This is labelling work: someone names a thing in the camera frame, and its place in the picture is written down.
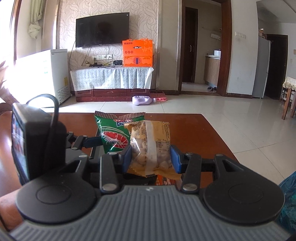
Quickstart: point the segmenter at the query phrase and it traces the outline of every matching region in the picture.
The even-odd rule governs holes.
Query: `green snack bag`
[[[94,118],[99,127],[104,151],[122,151],[130,142],[131,135],[124,128],[125,123],[144,120],[145,113],[131,113],[117,117],[116,115],[96,111]]]

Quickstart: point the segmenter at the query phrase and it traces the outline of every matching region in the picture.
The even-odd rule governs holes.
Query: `wall-mounted black tv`
[[[76,47],[119,44],[128,39],[129,12],[76,19]]]

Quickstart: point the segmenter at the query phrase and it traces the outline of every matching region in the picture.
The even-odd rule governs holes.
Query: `blue plastic bag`
[[[277,222],[289,233],[296,232],[296,172],[279,185],[285,194],[285,204]]]

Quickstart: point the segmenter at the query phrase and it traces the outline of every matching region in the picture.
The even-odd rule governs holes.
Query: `refrigerator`
[[[259,37],[257,69],[252,93],[253,97],[264,97],[270,61],[270,44],[271,42],[269,40]]]
[[[67,49],[46,50],[17,59],[9,90],[22,104],[40,94],[51,94],[63,103],[70,97]],[[53,107],[53,101],[40,97],[30,105]]]

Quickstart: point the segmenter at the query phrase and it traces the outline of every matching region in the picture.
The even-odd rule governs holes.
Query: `table leg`
[[[287,115],[288,106],[289,106],[289,102],[290,102],[290,98],[291,98],[291,93],[292,93],[292,89],[288,89],[287,100],[285,103],[284,112],[283,112],[283,115],[281,116],[281,118],[283,120],[286,118],[286,115]]]
[[[291,112],[291,117],[293,118],[294,117],[294,114],[295,114],[295,110],[296,110],[296,100],[295,100],[295,98],[296,98],[296,92],[294,93],[294,99],[293,99],[293,107],[292,107],[292,112]]]

